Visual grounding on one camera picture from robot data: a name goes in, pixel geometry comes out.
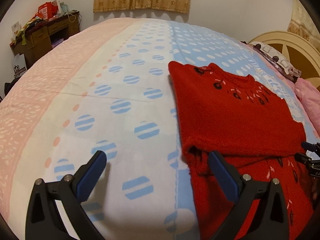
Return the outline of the white paper shopping bag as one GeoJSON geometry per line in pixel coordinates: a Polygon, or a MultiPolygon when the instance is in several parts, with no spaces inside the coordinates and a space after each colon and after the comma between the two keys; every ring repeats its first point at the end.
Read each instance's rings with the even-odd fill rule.
{"type": "Polygon", "coordinates": [[[14,78],[21,77],[27,71],[27,65],[23,54],[17,54],[13,61],[14,78]]]}

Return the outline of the dark wooden desk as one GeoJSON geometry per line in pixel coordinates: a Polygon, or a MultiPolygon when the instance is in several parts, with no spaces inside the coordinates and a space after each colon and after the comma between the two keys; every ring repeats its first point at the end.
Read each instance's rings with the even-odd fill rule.
{"type": "Polygon", "coordinates": [[[42,21],[28,28],[24,37],[11,42],[14,55],[24,55],[27,68],[50,52],[61,41],[80,32],[80,12],[73,10],[51,21],[42,21]]]}

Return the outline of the beige curtain by headboard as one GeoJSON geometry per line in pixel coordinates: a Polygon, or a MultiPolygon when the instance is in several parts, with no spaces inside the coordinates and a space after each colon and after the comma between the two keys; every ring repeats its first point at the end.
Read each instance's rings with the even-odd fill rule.
{"type": "Polygon", "coordinates": [[[288,32],[294,33],[319,50],[319,31],[299,0],[293,0],[288,32]]]}

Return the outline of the black white patterned pillow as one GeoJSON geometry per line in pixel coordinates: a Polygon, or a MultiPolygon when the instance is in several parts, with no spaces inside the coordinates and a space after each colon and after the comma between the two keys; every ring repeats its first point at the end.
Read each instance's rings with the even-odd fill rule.
{"type": "Polygon", "coordinates": [[[301,77],[302,72],[296,69],[291,62],[272,46],[263,42],[253,41],[249,44],[253,49],[260,53],[282,76],[296,82],[301,77]]]}

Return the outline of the pink quilted pillow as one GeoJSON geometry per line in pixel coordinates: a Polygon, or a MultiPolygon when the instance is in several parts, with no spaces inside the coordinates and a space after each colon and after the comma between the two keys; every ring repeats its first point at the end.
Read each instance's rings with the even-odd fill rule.
{"type": "Polygon", "coordinates": [[[295,94],[305,109],[317,133],[320,132],[320,93],[309,82],[298,78],[295,83],[295,94]]]}

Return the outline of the red gift box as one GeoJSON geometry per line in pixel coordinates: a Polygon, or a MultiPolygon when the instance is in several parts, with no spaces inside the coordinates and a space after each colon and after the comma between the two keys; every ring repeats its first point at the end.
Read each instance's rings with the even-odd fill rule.
{"type": "Polygon", "coordinates": [[[49,20],[53,18],[58,11],[58,6],[53,2],[46,2],[43,5],[39,6],[37,15],[44,20],[49,20]]]}

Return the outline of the cream wooden headboard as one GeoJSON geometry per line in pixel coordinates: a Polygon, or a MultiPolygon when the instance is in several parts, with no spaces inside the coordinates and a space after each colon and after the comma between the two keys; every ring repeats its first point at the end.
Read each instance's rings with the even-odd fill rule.
{"type": "Polygon", "coordinates": [[[319,89],[319,51],[304,38],[287,31],[272,31],[252,39],[279,51],[302,72],[302,78],[319,89]]]}

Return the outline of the blue pink polka-dot bedspread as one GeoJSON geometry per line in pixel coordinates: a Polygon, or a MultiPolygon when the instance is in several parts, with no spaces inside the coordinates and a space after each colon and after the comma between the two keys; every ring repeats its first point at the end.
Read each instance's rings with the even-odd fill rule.
{"type": "Polygon", "coordinates": [[[82,208],[105,239],[201,239],[169,63],[211,63],[284,99],[306,141],[319,135],[289,81],[246,44],[163,20],[107,20],[28,70],[1,102],[1,215],[25,239],[35,181],[107,163],[82,208]]]}

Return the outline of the red knitted sweater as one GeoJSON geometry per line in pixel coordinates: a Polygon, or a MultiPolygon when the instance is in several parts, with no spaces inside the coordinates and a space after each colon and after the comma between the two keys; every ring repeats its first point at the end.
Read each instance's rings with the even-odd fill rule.
{"type": "Polygon", "coordinates": [[[297,238],[313,214],[311,177],[294,158],[303,153],[306,134],[286,101],[252,76],[231,74],[214,63],[195,67],[172,61],[169,73],[201,239],[216,233],[232,208],[208,166],[212,151],[255,180],[279,179],[289,238],[297,238]]]}

